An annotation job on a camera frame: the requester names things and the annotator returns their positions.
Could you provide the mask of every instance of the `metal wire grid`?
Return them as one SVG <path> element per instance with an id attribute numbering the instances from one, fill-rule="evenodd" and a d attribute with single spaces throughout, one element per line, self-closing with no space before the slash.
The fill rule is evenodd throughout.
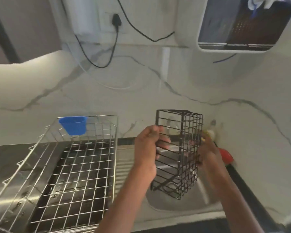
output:
<path id="1" fill-rule="evenodd" d="M 196 163 L 200 144 L 203 115 L 184 110 L 157 110 L 156 125 L 161 134 L 171 137 L 169 149 L 159 147 L 155 161 L 157 175 L 151 190 L 160 190 L 178 200 L 194 185 L 198 175 Z"/>
<path id="2" fill-rule="evenodd" d="M 69 210 L 66 216 L 57 217 L 55 214 L 53 218 L 49 219 L 52 223 L 47 232 L 66 232 L 68 228 L 71 232 L 92 230 L 97 227 L 98 222 L 103 217 L 108 203 L 113 201 L 117 116 L 89 116 L 86 124 L 87 131 L 83 136 L 69 136 L 59 125 L 58 119 L 60 118 L 57 118 L 51 126 L 46 127 L 46 133 L 40 136 L 37 144 L 30 148 L 31 151 L 27 157 L 22 162 L 17 163 L 19 167 L 14 175 L 3 181 L 4 188 L 0 192 L 0 232 L 25 231 L 37 203 L 43 202 L 39 199 L 49 197 L 49 200 L 54 200 L 54 196 L 61 196 L 58 204 L 48 201 L 48 203 L 52 203 L 52 206 L 38 205 L 37 211 L 42 209 L 43 212 L 46 212 L 46 209 L 51 209 L 50 207 L 59 209 L 61 206 L 68 205 Z M 62 157 L 58 156 L 56 149 L 62 150 L 61 147 L 65 146 L 67 148 Z M 61 177 L 65 175 L 67 180 L 62 181 Z M 58 176 L 57 181 L 52 183 L 54 178 L 50 178 L 50 176 Z M 69 185 L 74 185 L 74 188 L 69 189 Z M 45 194 L 48 190 L 53 191 L 53 193 Z M 82 191 L 81 199 L 75 200 L 75 193 Z M 91 199 L 87 198 L 87 191 L 93 191 Z M 63 198 L 65 194 L 72 195 L 71 201 L 61 201 L 65 200 Z M 95 203 L 99 200 L 101 200 L 99 203 L 102 208 L 100 207 L 96 211 L 94 210 L 97 207 Z M 83 212 L 83 206 L 86 206 L 87 202 L 91 202 L 91 210 Z M 77 213 L 69 214 L 75 203 L 80 204 L 81 207 Z M 87 213 L 94 215 L 96 212 L 101 212 L 101 217 L 94 217 L 97 223 L 91 221 L 94 219 L 92 216 L 89 217 L 90 221 L 84 223 L 84 215 Z M 68 226 L 67 223 L 70 222 L 69 217 L 71 216 L 77 218 L 74 226 Z M 55 224 L 56 219 L 64 219 L 62 227 Z M 37 223 L 38 226 L 34 230 L 37 232 L 42 222 L 47 221 L 41 218 L 41 221 L 31 222 L 29 229 L 32 229 L 31 225 Z"/>

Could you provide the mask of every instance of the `hand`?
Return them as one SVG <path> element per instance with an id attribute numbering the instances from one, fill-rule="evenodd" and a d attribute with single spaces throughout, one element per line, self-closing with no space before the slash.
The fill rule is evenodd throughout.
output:
<path id="1" fill-rule="evenodd" d="M 152 125 L 146 127 L 135 139 L 134 166 L 141 167 L 145 174 L 151 176 L 152 180 L 156 175 L 156 142 L 158 140 L 170 142 L 170 139 L 160 132 L 163 132 L 163 127 Z M 162 141 L 159 141 L 157 145 L 168 149 L 168 144 Z"/>
<path id="2" fill-rule="evenodd" d="M 219 149 L 206 133 L 202 133 L 198 154 L 200 155 L 201 166 L 214 189 L 226 181 L 232 181 L 225 168 Z"/>

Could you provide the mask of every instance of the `person's left hand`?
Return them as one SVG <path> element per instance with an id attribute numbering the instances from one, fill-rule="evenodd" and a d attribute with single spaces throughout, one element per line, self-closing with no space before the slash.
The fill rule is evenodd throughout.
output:
<path id="1" fill-rule="evenodd" d="M 152 175 L 153 179 L 156 175 L 156 142 L 158 140 L 170 142 L 170 139 L 160 132 L 163 132 L 163 127 L 152 125 L 146 127 L 135 139 L 134 166 L 142 167 Z M 168 148 L 168 143 L 165 142 L 159 141 L 157 145 L 165 149 Z"/>

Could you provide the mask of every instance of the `blue plastic cup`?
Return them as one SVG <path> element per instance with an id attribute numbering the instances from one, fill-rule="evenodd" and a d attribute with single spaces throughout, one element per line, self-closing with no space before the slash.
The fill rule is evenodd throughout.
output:
<path id="1" fill-rule="evenodd" d="M 87 117 L 85 116 L 64 117 L 59 119 L 59 123 L 70 136 L 85 134 L 86 121 Z"/>

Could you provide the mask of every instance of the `dish rack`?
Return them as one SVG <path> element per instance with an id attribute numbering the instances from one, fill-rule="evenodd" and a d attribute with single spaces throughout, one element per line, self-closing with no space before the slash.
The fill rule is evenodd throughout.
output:
<path id="1" fill-rule="evenodd" d="M 117 115 L 88 116 L 76 136 L 59 119 L 3 182 L 0 233 L 93 231 L 113 202 Z"/>
<path id="2" fill-rule="evenodd" d="M 192 188 L 197 176 L 203 115 L 188 110 L 157 110 L 155 124 L 164 127 L 162 135 L 169 136 L 171 143 L 165 149 L 157 143 L 159 158 L 156 159 L 155 179 L 152 191 L 162 191 L 180 200 Z"/>

